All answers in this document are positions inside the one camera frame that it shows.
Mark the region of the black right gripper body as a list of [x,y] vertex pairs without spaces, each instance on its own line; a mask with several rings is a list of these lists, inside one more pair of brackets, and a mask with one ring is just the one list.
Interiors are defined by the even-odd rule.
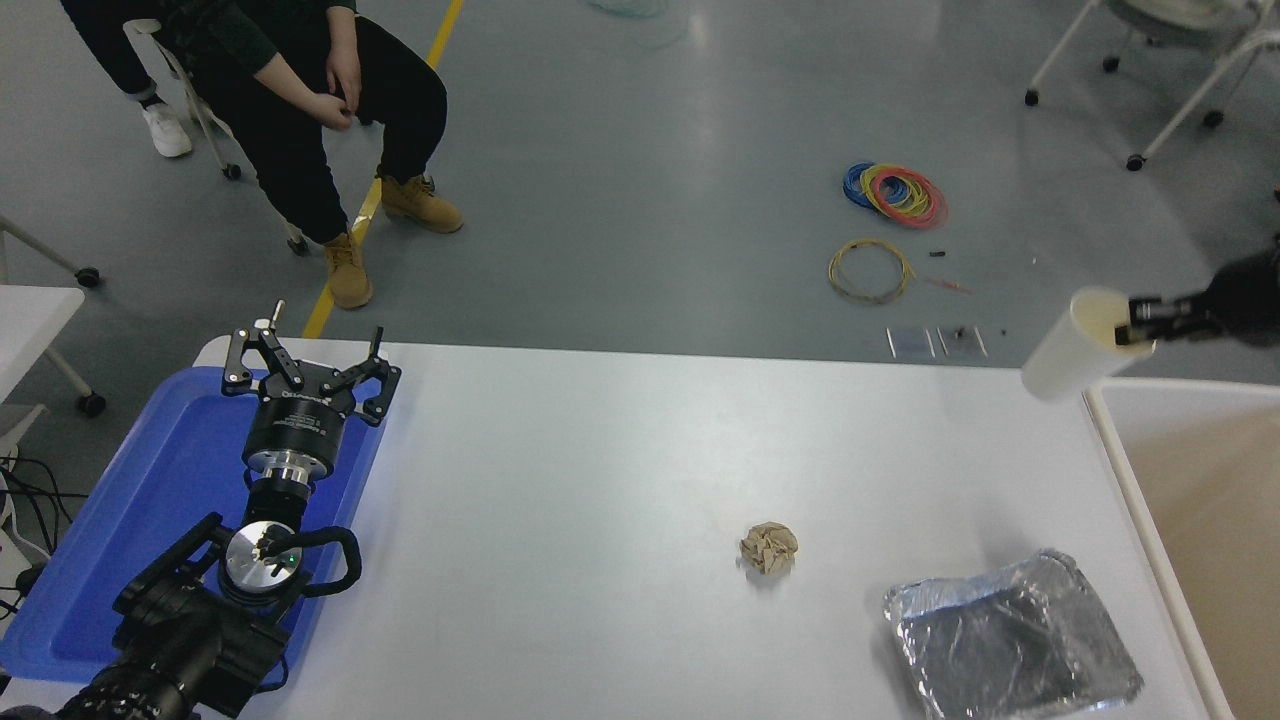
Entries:
[[1215,273],[1201,304],[1215,340],[1251,347],[1279,343],[1279,251],[1265,250]]

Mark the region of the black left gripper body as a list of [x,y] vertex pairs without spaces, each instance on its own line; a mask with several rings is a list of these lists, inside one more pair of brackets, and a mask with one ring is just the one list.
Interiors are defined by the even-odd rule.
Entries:
[[308,471],[335,469],[346,421],[355,411],[352,386],[329,378],[292,389],[283,375],[266,375],[259,382],[257,396],[243,447],[247,468],[266,471],[271,462],[283,460]]

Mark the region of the person's left hand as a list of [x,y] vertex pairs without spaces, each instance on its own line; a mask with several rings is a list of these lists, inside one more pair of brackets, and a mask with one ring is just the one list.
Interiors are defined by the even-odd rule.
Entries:
[[344,99],[347,111],[355,114],[362,91],[362,70],[353,36],[330,41],[325,68],[330,94]]

